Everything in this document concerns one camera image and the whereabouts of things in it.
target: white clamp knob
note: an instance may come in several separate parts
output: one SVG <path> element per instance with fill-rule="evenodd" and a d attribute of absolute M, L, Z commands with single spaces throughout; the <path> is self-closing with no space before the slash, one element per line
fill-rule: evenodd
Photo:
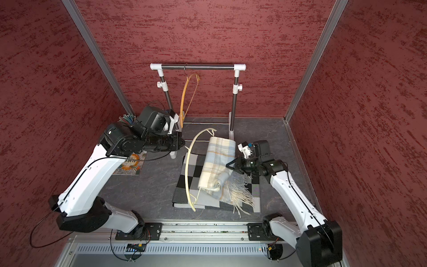
<path fill-rule="evenodd" d="M 157 87 L 162 88 L 164 92 L 167 92 L 169 89 L 167 88 L 166 81 L 164 82 L 157 82 Z"/>
<path fill-rule="evenodd" d="M 242 84 L 239 84 L 239 85 L 233 84 L 233 93 L 234 94 L 237 94 L 239 91 L 242 91 L 242 90 L 243 90 Z"/>

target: gray floor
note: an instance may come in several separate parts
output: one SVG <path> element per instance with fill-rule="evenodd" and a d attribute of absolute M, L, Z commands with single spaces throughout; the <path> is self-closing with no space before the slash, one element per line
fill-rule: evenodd
<path fill-rule="evenodd" d="M 186 121 L 216 121 L 227 122 L 218 118 L 187 118 Z M 186 125 L 183 137 L 192 139 L 199 131 L 211 127 L 210 125 Z M 228 137 L 228 126 L 213 126 L 217 129 L 216 136 Z M 285 132 L 284 122 L 281 119 L 249 119 L 237 118 L 235 122 L 235 141 L 240 144 L 244 141 L 253 142 L 267 140 L 271 152 L 276 159 L 287 162 L 290 172 L 302 192 L 308 197 L 306 182 L 299 170 L 297 160 L 293 154 L 290 141 Z M 203 133 L 199 139 L 209 139 L 208 133 Z M 207 143 L 197 143 L 192 153 L 205 154 Z M 158 161 L 144 162 L 141 174 L 138 176 L 113 175 L 100 192 L 108 203 L 125 210 L 133 209 L 144 219 L 151 220 L 252 220 L 260 221 L 262 216 L 279 212 L 288 220 L 293 220 L 292 214 L 284 201 L 265 178 L 260 177 L 261 213 L 251 215 L 241 214 L 241 217 L 230 211 L 200 210 L 193 212 L 189 208 L 172 207 L 172 196 L 182 167 L 182 159 L 187 149 L 184 147 L 178 152 L 176 159 L 169 156 Z M 157 158 L 164 152 L 149 153 L 147 159 Z"/>

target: black and gray checkered cloth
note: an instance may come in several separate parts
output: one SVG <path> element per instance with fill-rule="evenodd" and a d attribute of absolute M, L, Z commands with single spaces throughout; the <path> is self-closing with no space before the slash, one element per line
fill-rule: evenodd
<path fill-rule="evenodd" d="M 188 164 L 188 187 L 190 189 L 190 194 L 194 196 L 197 196 L 199 192 L 197 186 L 199 184 L 199 178 L 205 162 L 205 156 L 206 155 L 197 154 L 191 154 L 190 156 Z M 245 177 L 248 182 L 246 188 L 254 198 L 254 207 L 243 203 L 241 208 L 249 213 L 261 212 L 260 180 L 259 178 L 250 179 L 247 176 Z M 176 208 L 190 208 L 187 200 L 187 194 L 185 193 L 185 160 L 182 162 L 181 175 L 179 176 L 178 184 L 176 185 L 175 193 L 173 194 L 172 203 Z M 229 211 L 234 209 L 233 205 L 219 201 L 203 190 L 200 191 L 199 199 L 194 207 Z"/>

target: colorful wires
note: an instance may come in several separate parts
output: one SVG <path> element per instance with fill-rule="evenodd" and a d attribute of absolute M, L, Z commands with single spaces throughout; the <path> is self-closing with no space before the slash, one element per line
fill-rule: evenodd
<path fill-rule="evenodd" d="M 119 121 L 127 123 L 127 124 L 133 124 L 135 121 L 136 116 L 133 114 L 125 114 L 123 117 L 119 117 Z"/>

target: scarf fringe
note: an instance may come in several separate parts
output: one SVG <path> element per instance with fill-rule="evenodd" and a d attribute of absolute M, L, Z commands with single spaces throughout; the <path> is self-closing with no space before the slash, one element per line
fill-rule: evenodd
<path fill-rule="evenodd" d="M 250 215 L 249 212 L 244 211 L 242 207 L 240 207 L 239 203 L 243 202 L 251 207 L 254 207 L 254 197 L 249 193 L 248 189 L 245 187 L 248 182 L 246 181 L 244 175 L 240 173 L 234 173 L 234 177 L 232 181 L 229 180 L 225 183 L 227 186 L 227 191 L 230 196 L 231 203 L 233 204 L 233 214 L 235 210 L 237 210 L 239 217 L 240 212 L 243 212 L 247 215 Z"/>

